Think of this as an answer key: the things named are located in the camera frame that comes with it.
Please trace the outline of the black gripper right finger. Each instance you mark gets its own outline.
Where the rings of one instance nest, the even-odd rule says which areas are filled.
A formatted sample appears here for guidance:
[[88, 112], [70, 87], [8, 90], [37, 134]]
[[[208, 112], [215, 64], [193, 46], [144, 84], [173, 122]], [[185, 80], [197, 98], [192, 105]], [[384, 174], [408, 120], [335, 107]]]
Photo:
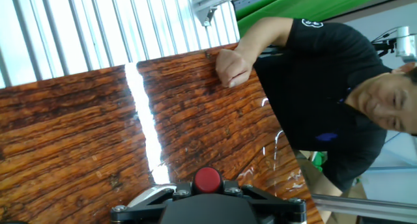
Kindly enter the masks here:
[[299, 198], [280, 199], [270, 193], [237, 181], [223, 181], [223, 194], [245, 200], [258, 223], [306, 224], [306, 201]]

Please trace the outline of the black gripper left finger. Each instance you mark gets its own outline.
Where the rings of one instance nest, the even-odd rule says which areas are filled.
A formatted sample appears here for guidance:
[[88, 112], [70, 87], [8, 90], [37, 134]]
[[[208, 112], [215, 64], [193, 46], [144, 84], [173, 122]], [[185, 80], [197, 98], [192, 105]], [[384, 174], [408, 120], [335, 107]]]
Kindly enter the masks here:
[[110, 211], [111, 223], [131, 223], [158, 219], [173, 201], [191, 197], [192, 183], [157, 185], [145, 190], [126, 205], [114, 206]]

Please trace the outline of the person's right hand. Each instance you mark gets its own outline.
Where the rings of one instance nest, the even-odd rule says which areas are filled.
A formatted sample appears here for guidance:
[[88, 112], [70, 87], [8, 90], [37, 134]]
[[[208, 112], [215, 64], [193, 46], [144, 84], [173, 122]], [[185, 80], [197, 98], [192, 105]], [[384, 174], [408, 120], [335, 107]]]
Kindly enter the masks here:
[[216, 73], [224, 87], [236, 87], [246, 82], [254, 60], [239, 49], [222, 49], [216, 59]]

